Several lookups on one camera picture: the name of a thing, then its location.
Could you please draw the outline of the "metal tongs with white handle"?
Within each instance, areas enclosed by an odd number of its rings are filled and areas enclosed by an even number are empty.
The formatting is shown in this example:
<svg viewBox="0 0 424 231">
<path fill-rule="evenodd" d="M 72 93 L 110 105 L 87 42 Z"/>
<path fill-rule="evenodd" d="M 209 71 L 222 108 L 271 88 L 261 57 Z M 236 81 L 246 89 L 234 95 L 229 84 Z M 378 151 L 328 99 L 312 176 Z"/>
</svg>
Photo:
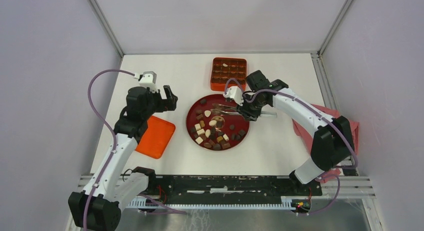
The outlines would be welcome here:
<svg viewBox="0 0 424 231">
<path fill-rule="evenodd" d="M 224 105 L 220 103 L 213 103 L 211 113 L 214 115 L 235 115 L 240 116 L 241 114 L 236 111 L 235 106 Z M 260 118 L 277 118 L 276 112 L 261 111 Z"/>
</svg>

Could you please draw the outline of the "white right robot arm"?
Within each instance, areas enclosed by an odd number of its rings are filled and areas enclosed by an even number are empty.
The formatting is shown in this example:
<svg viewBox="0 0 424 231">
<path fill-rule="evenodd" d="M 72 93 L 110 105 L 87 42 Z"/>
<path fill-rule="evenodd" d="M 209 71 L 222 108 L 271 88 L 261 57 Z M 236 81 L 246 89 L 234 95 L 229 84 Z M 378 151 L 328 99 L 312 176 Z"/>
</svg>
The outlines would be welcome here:
<svg viewBox="0 0 424 231">
<path fill-rule="evenodd" d="M 236 111 L 246 121 L 255 122 L 262 108 L 270 106 L 287 114 L 312 138 L 309 158 L 289 175 L 288 187 L 293 194 L 302 195 L 312 180 L 355 154 L 351 125 L 344 116 L 333 117 L 320 111 L 285 82 L 269 81 L 260 70 L 249 74 L 245 81 L 249 91 L 232 86 L 225 95 L 236 102 Z"/>
</svg>

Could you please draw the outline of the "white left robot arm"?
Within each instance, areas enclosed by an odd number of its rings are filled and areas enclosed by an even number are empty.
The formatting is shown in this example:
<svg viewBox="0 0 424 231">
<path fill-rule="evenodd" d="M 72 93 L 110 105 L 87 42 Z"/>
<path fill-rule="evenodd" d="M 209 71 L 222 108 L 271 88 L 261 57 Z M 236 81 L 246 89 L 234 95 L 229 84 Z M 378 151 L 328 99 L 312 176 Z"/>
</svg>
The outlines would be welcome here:
<svg viewBox="0 0 424 231">
<path fill-rule="evenodd" d="M 156 191 L 156 172 L 151 168 L 136 167 L 122 185 L 117 182 L 148 130 L 148 119 L 155 113 L 176 109 L 178 97 L 169 85 L 164 85 L 163 90 L 166 98 L 149 87 L 136 86 L 128 90 L 126 106 L 114 125 L 112 143 L 102 163 L 82 191 L 72 192 L 68 198 L 76 226 L 85 231 L 114 231 L 122 211 L 138 194 L 151 195 Z"/>
</svg>

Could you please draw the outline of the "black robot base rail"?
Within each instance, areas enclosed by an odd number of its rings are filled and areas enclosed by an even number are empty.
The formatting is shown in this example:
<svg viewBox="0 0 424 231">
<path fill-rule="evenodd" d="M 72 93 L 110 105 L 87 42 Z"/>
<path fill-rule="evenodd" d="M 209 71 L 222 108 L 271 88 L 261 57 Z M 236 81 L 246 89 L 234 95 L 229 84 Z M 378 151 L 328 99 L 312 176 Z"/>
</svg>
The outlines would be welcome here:
<svg viewBox="0 0 424 231">
<path fill-rule="evenodd" d="M 289 176 L 166 175 L 136 167 L 148 177 L 144 194 L 166 205 L 265 205 L 279 204 L 282 197 L 322 196 L 317 181 L 301 184 Z"/>
</svg>

